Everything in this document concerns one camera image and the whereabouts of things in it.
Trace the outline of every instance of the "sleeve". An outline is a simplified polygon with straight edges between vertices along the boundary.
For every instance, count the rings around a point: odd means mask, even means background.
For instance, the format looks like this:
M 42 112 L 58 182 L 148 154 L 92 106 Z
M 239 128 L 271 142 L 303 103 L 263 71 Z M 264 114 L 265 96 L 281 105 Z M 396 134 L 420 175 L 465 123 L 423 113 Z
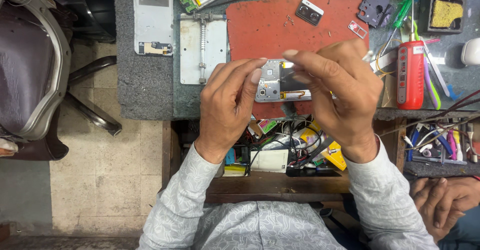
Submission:
M 346 163 L 350 192 L 372 249 L 438 249 L 409 195 L 408 181 L 388 160 L 382 142 L 373 161 Z
M 187 248 L 203 215 L 205 193 L 220 164 L 203 159 L 192 145 L 180 170 L 156 196 L 140 237 L 139 250 Z

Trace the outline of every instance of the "red screwdriver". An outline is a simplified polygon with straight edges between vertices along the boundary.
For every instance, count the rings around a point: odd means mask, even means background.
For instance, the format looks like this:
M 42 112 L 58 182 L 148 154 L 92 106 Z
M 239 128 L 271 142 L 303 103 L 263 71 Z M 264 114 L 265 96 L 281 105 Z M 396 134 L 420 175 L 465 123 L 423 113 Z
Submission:
M 423 41 L 415 41 L 413 31 L 412 0 L 412 31 L 410 41 L 398 47 L 397 68 L 397 106 L 399 109 L 420 109 L 423 104 Z

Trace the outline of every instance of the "red mat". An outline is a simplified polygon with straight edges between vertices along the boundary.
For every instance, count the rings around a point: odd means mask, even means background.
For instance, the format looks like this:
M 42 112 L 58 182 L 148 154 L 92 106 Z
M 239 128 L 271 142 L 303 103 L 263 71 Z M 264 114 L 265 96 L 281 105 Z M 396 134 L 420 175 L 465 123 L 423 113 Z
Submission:
M 312 26 L 295 15 L 300 1 L 265 0 L 231 4 L 226 9 L 231 59 L 281 59 L 282 52 L 288 49 L 317 51 L 335 42 L 358 38 L 348 28 L 352 20 L 369 31 L 368 25 L 357 18 L 362 0 L 308 0 L 324 12 L 318 26 Z M 367 46 L 368 36 L 364 38 Z M 280 109 L 283 103 L 255 102 L 252 113 L 257 119 L 285 117 Z M 298 114 L 312 112 L 310 101 L 296 101 L 294 104 Z

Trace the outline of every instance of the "light gray shirt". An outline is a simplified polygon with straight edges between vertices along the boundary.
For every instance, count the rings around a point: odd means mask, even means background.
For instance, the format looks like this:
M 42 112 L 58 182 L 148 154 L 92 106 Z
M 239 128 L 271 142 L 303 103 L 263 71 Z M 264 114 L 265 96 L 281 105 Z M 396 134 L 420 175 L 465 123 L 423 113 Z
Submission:
M 138 249 L 344 249 L 308 204 L 248 201 L 212 206 L 218 167 L 192 146 L 143 226 Z M 409 184 L 380 143 L 369 163 L 347 160 L 350 192 L 372 249 L 438 249 L 409 196 Z

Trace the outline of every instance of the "yellow package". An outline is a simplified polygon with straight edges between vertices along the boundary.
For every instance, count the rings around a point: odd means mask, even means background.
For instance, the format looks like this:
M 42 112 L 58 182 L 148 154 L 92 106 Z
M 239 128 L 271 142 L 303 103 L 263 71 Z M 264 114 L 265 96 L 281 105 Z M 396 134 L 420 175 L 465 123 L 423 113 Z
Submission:
M 309 126 L 310 128 L 315 129 L 316 131 L 320 131 L 321 129 L 315 120 Z M 311 144 L 318 138 L 318 136 L 315 134 L 314 131 L 310 129 L 306 129 L 305 132 L 303 132 L 303 134 L 300 136 L 300 138 L 306 141 L 308 144 Z M 332 142 L 332 144 L 330 144 L 328 148 L 322 151 L 322 155 L 325 158 L 327 158 L 328 161 L 332 162 L 340 170 L 342 171 L 345 170 L 346 168 L 345 159 L 343 159 L 342 151 L 340 150 L 340 145 L 335 141 Z

